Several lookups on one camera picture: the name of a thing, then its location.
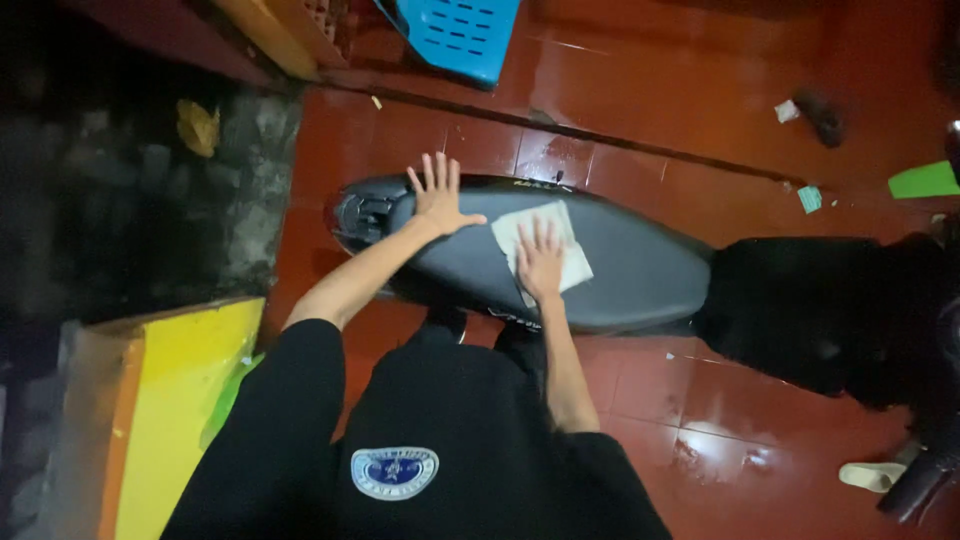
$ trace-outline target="black fabric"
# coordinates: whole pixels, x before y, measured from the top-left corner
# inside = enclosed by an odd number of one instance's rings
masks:
[[[669,538],[620,445],[552,431],[534,378],[499,352],[411,340],[373,370],[344,437],[336,328],[297,323],[244,380],[163,538]],[[359,490],[360,449],[439,458],[418,495]]]
[[[960,273],[930,236],[748,239],[711,272],[693,325],[717,353],[820,394],[910,405],[922,423],[955,408],[936,331]]]

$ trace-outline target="black seat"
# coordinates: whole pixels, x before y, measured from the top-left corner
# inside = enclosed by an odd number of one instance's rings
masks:
[[[608,200],[552,184],[502,177],[462,180],[463,213],[497,217],[563,199],[593,279],[564,293],[567,317],[580,331],[637,331],[688,318],[703,305],[711,249]],[[387,228],[399,229],[414,211],[413,193],[398,198]],[[427,246],[408,264],[479,306],[527,320],[536,311],[520,297],[490,227],[468,227]]]

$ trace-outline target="shirt logo patch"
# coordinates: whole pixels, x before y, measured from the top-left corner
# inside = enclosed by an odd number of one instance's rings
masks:
[[[361,449],[350,459],[353,485],[380,501],[410,499],[423,491],[439,468],[435,452],[410,446]]]

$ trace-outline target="black scooter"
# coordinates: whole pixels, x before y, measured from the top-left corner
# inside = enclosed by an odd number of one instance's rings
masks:
[[[901,523],[960,466],[960,225],[946,247],[926,234],[890,246],[862,238],[756,238],[722,250],[611,201],[557,185],[465,175],[460,206],[492,222],[563,199],[593,270],[564,293],[574,331],[696,335],[715,352],[827,396],[873,409],[908,405],[927,450],[881,499]],[[414,212],[403,175],[352,184],[327,207],[356,254]],[[456,306],[537,328],[487,227],[437,240],[390,281],[419,304]]]

